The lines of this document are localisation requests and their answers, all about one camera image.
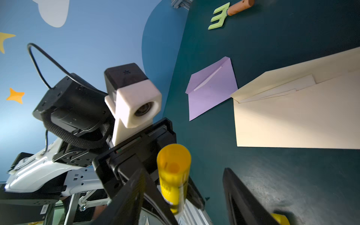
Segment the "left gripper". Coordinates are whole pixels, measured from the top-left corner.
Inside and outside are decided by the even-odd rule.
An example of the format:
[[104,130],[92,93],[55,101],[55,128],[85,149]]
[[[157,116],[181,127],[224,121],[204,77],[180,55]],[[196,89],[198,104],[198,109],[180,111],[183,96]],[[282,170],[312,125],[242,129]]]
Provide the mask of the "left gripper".
[[[162,119],[95,158],[93,166],[110,198],[96,225],[179,225],[161,194],[157,155],[177,144],[170,120]],[[205,210],[205,201],[188,179],[187,197]]]

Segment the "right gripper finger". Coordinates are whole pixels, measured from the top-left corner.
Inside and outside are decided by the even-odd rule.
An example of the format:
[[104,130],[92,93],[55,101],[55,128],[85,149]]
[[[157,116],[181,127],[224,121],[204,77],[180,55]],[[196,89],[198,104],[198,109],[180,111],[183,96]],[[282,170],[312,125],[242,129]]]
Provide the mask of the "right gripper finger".
[[231,225],[278,224],[230,168],[224,170],[223,187]]

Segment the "yellow glue stick cap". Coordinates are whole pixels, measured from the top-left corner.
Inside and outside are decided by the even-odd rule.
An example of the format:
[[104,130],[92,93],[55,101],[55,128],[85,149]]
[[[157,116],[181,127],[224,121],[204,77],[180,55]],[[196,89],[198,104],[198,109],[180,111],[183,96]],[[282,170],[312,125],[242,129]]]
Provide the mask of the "yellow glue stick cap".
[[280,225],[290,225],[290,222],[285,215],[275,213],[272,213],[271,215]]

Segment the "yellow glue stick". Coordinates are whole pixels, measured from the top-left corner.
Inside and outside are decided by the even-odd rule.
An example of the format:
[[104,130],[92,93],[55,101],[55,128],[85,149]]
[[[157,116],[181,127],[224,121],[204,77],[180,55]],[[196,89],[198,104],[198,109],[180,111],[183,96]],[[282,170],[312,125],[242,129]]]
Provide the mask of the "yellow glue stick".
[[174,215],[184,210],[190,167],[191,155],[183,145],[167,145],[157,155],[161,194]]

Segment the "cream yellow envelope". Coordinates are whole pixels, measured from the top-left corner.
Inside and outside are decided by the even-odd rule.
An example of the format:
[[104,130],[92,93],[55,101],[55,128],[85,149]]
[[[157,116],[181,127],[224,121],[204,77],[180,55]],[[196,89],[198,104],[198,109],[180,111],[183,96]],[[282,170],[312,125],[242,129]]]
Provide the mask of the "cream yellow envelope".
[[360,147],[359,48],[267,71],[232,98],[239,147]]

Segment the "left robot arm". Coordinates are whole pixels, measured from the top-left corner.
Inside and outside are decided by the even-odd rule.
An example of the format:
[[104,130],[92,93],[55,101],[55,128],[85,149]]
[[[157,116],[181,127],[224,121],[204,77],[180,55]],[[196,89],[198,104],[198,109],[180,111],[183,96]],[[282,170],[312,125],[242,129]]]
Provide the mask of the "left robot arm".
[[107,93],[70,74],[40,101],[33,115],[57,140],[14,161],[1,185],[3,224],[50,224],[61,197],[70,198],[66,225],[77,211],[100,205],[105,210],[92,225],[211,224],[192,181],[176,214],[164,199],[157,156],[176,134],[170,120],[153,122],[161,93],[141,72],[105,78]]

